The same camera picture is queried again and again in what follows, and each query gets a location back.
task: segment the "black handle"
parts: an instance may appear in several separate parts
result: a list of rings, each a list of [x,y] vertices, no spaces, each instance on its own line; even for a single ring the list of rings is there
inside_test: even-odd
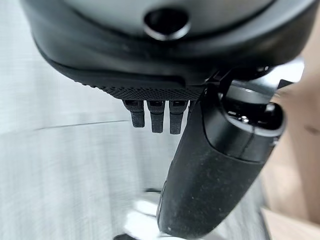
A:
[[[283,132],[283,123],[265,135],[257,134],[261,129],[256,132],[255,127],[246,126],[245,123],[232,124],[217,102],[217,99],[205,100],[194,107],[170,166],[157,214],[159,229],[169,235],[196,239],[210,233],[220,224],[263,168],[274,147],[274,135],[279,136]],[[204,106],[208,107],[207,103],[215,105],[211,106],[215,113],[203,111]],[[216,124],[216,130],[212,129],[212,123]],[[225,134],[230,129],[233,134],[228,141]],[[212,136],[215,136],[213,143],[210,141]],[[246,144],[237,144],[237,136],[247,137],[243,140]],[[223,146],[222,150],[217,150],[213,144],[217,147],[223,145],[217,138],[225,141],[225,145],[230,143],[229,147]],[[258,157],[258,161],[248,159],[257,154],[252,151],[255,142],[264,160],[261,157]],[[242,147],[238,153],[232,151]],[[230,153],[238,154],[238,158],[230,156]],[[244,156],[245,160],[239,159],[240,156]]]

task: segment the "black plastic housing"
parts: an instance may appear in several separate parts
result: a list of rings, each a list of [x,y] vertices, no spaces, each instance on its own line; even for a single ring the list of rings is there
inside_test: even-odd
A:
[[[308,40],[319,0],[276,0],[234,28],[173,42],[107,29],[61,0],[21,2],[38,48],[62,74],[121,99],[191,100],[201,93],[190,88],[203,86],[221,67],[275,66],[295,58]],[[147,90],[143,97],[114,93],[121,88],[157,89],[158,97]]]
[[[158,207],[159,229],[183,239],[201,238],[227,217],[285,130],[283,112],[274,129],[261,129],[231,121],[211,96],[188,119]]]

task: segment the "wooden surface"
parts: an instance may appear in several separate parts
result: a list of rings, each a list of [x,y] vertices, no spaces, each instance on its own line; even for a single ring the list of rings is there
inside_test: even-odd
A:
[[[161,188],[181,136],[134,129],[120,100],[53,70],[18,0],[0,1],[0,239],[111,240],[145,188]],[[216,230],[263,240],[257,181]]]
[[[320,226],[296,220],[270,210],[262,214],[272,240],[319,240]]]
[[[320,14],[303,52],[300,83],[279,92],[288,125],[262,178],[272,211],[320,224]]]

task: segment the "gray carpet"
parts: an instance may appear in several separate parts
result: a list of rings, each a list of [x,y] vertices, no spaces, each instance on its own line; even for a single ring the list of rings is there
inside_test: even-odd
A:
[[[145,188],[161,188],[180,136],[132,128],[120,100],[55,72],[18,0],[0,1],[0,239],[111,240]],[[259,182],[216,230],[264,240]]]

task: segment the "reflective metal part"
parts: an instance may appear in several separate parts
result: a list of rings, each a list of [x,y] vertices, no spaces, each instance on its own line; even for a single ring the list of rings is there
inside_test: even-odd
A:
[[[126,215],[124,232],[137,240],[185,240],[160,232],[156,213],[160,193],[145,192],[133,204],[133,209]],[[211,233],[199,240],[223,240]]]
[[[299,82],[304,69],[304,60],[299,56],[257,79],[233,80],[226,97],[248,104],[268,104],[279,88]]]
[[[176,32],[173,32],[171,34],[163,34],[151,29],[147,24],[144,24],[144,31],[149,37],[155,40],[173,41],[173,40],[178,40],[184,37],[189,32],[190,27],[191,27],[191,24],[188,22],[186,25],[184,25],[184,27],[182,27]]]
[[[242,117],[241,117],[241,121],[242,121],[244,124],[248,124],[248,123],[249,123],[249,119],[248,119],[246,116],[242,116]]]

